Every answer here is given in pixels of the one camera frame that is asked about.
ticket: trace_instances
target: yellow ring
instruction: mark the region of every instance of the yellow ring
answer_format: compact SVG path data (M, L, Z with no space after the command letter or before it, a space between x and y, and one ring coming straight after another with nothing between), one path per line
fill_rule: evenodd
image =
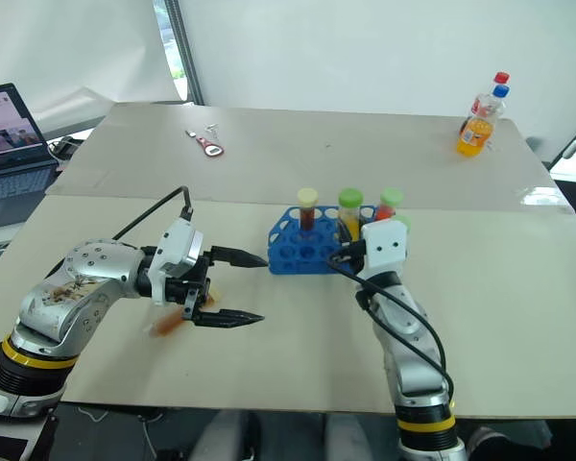
M396 422L401 429L409 430L410 432L441 432L452 428L456 424L454 415L438 423L406 423L402 420L396 420Z
M39 358L32 358L13 349L9 343L9 336L4 338L4 341L2 342L2 351L6 357L19 365L30 368L41 368L43 370L60 370L62 368L69 368L72 367L77 362L77 358L79 358L75 357L68 360L41 360Z

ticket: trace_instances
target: red cap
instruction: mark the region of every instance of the red cap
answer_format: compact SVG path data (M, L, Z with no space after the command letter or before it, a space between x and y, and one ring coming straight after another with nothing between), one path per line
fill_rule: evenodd
M505 72L497 72L495 74L495 78L494 78L494 82L496 84L502 84L504 85L506 82L508 82L510 80L510 74L507 74Z

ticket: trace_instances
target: yellow cap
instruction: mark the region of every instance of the yellow cap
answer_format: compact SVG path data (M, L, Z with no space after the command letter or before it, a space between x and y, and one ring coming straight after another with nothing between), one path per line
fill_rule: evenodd
M311 208L318 202L318 191L311 187L304 187L297 193L299 205L305 208Z

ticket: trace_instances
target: test tube with red liquid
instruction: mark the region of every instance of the test tube with red liquid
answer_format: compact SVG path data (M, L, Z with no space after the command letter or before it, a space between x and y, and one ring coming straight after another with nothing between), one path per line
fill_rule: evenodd
M380 195L380 204L375 210L373 221L390 219L396 214L396 208L403 201L403 192L393 187L386 187Z
M297 193L299 200L299 227L301 231L312 231L316 221L316 204L318 191L311 187L304 187Z

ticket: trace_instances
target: laptop keyboard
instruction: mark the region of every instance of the laptop keyboard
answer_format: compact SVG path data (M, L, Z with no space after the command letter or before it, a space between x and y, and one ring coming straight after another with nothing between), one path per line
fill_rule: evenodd
M0 178L0 199L41 191L50 174L51 168L44 168Z

